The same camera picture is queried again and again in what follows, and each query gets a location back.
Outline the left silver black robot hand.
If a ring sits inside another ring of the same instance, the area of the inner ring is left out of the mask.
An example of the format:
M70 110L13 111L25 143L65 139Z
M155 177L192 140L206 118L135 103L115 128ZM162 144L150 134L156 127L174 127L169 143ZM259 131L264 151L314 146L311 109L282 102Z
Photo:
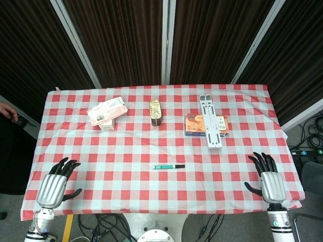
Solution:
M82 189L79 188L73 193L65 194L67 181L74 169L81 165L77 160L68 157L63 158L55 164L50 172L44 177L37 195L37 203L44 208L55 209L62 202L77 197Z

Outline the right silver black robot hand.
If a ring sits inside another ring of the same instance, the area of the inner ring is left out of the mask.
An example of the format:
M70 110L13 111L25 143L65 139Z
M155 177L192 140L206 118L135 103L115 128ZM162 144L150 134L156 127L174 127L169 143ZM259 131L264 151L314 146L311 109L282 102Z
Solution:
M286 199L284 183L278 173L276 163L269 154L253 152L253 156L248 156L253 161L258 173L260 189L253 188L245 182L247 190L263 197L268 204L281 204Z

